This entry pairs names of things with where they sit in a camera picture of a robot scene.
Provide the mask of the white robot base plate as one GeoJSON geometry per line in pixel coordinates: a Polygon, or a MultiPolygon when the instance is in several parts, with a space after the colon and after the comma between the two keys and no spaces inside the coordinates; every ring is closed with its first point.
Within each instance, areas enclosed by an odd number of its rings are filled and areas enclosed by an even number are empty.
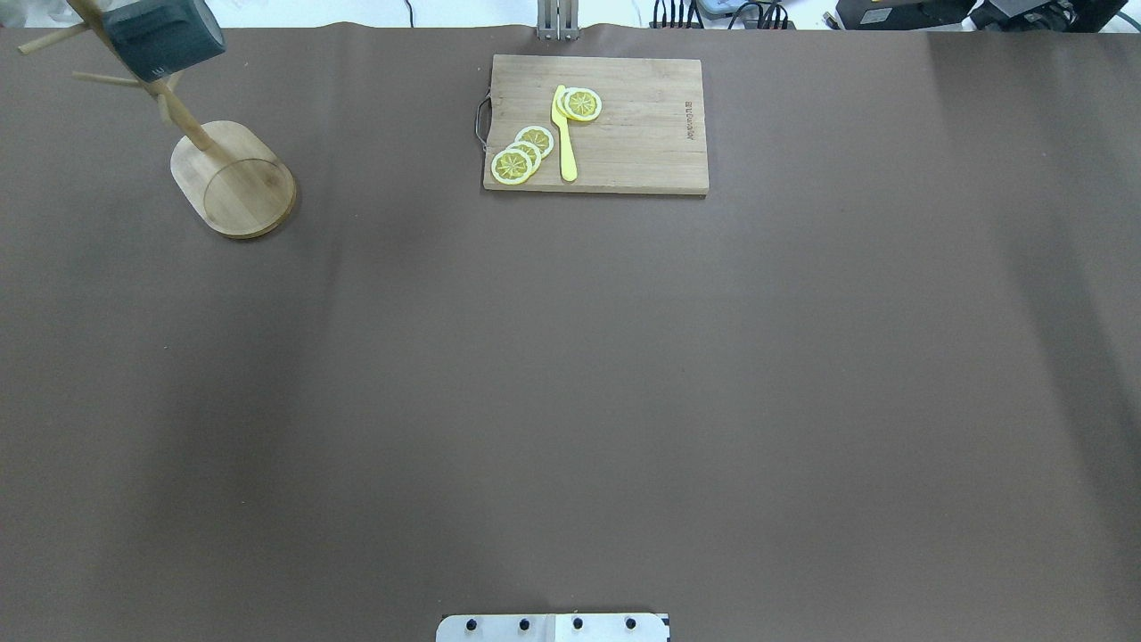
{"type": "Polygon", "coordinates": [[[671,641],[667,613],[452,613],[436,641],[671,641]]]}

